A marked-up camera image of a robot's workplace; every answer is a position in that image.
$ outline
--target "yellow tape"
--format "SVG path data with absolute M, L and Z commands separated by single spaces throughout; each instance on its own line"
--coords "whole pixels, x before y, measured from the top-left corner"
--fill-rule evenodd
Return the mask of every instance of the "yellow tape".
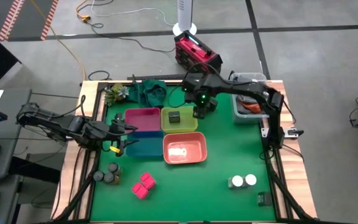
M 115 153 L 119 153 L 121 150 L 119 150 L 118 148 L 114 147 L 114 146 L 110 146 L 110 150 L 112 150 Z

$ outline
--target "pink cube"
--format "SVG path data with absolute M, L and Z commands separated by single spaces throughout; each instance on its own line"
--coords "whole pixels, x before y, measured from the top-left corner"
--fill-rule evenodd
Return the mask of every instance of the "pink cube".
M 141 175 L 140 181 L 142 181 L 143 186 L 147 189 L 151 189 L 155 185 L 154 178 L 148 172 Z
M 146 196 L 149 194 L 149 191 L 141 183 L 136 183 L 132 187 L 132 192 L 140 199 L 146 198 Z

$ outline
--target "salmon pink bin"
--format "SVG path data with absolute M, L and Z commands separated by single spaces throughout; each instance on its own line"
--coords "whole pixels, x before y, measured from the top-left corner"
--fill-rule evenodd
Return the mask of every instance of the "salmon pink bin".
M 202 133 L 168 134 L 163 139 L 163 155 L 169 164 L 203 162 L 206 159 L 206 141 Z

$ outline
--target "wooden table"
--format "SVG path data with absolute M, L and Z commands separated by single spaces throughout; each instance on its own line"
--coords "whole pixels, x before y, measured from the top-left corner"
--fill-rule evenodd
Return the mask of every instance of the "wooden table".
M 175 83 L 180 82 L 181 80 L 169 80 L 166 82 Z M 98 92 L 98 85 L 99 83 L 130 83 L 132 81 L 127 80 L 116 80 L 116 81 L 84 81 L 81 91 L 80 91 L 80 98 L 82 95 L 86 96 L 86 100 L 84 102 L 84 111 L 86 116 L 92 116 L 94 107 L 95 107 L 95 100 L 96 95 Z M 272 88 L 275 88 L 276 90 L 280 91 L 281 94 L 285 96 L 285 101 L 288 104 L 287 101 L 287 95 L 285 93 L 284 83 L 281 80 L 271 80 L 268 81 L 267 84 L 271 86 Z M 102 111 L 104 106 L 104 94 L 102 93 L 102 96 L 100 98 L 99 102 L 99 108 L 98 108 L 98 114 L 96 116 L 96 119 L 98 121 L 101 121 L 102 119 Z M 76 111 L 77 115 L 81 114 L 80 109 Z M 290 128 L 293 127 L 293 120 L 290 112 L 286 107 L 282 108 L 281 113 L 281 126 L 283 128 Z M 300 151 L 299 143 L 297 140 L 285 140 L 284 144 L 287 146 L 290 146 L 297 151 Z M 65 156 L 65 161 L 63 163 L 62 168 L 62 178 L 60 184 L 61 187 L 61 193 L 60 193 L 60 202 L 57 205 L 57 198 L 58 198 L 58 192 L 55 197 L 55 203 L 53 205 L 53 210 L 55 210 L 55 207 L 57 207 L 57 212 L 54 217 L 59 216 L 63 209 L 68 205 L 70 199 L 70 190 L 72 187 L 72 194 L 71 197 L 73 198 L 74 194 L 78 190 L 78 184 L 80 182 L 80 176 L 81 171 L 84 163 L 84 154 L 85 150 L 82 149 L 80 152 L 78 152 L 80 148 L 75 142 L 69 142 L 67 146 L 67 152 Z M 317 217 L 316 210 L 314 209 L 314 203 L 313 199 L 311 197 L 310 187 L 308 183 L 308 178 L 306 176 L 305 167 L 302 161 L 302 158 L 296 154 L 294 154 L 291 151 L 285 150 L 285 147 L 280 151 L 281 153 L 281 160 L 283 164 L 283 170 L 287 182 L 288 190 L 291 192 L 291 194 L 294 196 L 296 201 L 303 207 L 306 213 L 311 215 L 312 217 Z M 77 165 L 75 167 L 75 161 L 77 155 L 79 156 Z M 91 166 L 93 165 L 93 159 L 94 154 L 91 154 L 91 157 L 89 159 L 88 163 L 88 172 L 91 169 Z M 285 206 L 284 206 L 284 200 L 282 197 L 281 192 L 276 187 L 277 191 L 277 197 L 280 207 L 280 213 L 282 218 L 287 217 Z M 84 193 L 84 196 L 82 197 L 81 201 L 81 207 L 80 207 L 80 214 L 79 218 L 84 218 L 86 213 L 86 206 L 89 203 L 88 201 L 88 195 L 89 195 L 89 188 Z

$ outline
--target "small black box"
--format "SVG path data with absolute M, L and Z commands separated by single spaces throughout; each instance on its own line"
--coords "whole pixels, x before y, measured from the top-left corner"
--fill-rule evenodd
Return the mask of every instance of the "small black box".
M 179 123 L 180 122 L 180 113 L 179 111 L 168 112 L 169 123 Z
M 259 206 L 272 206 L 272 194 L 270 192 L 258 193 L 258 205 Z

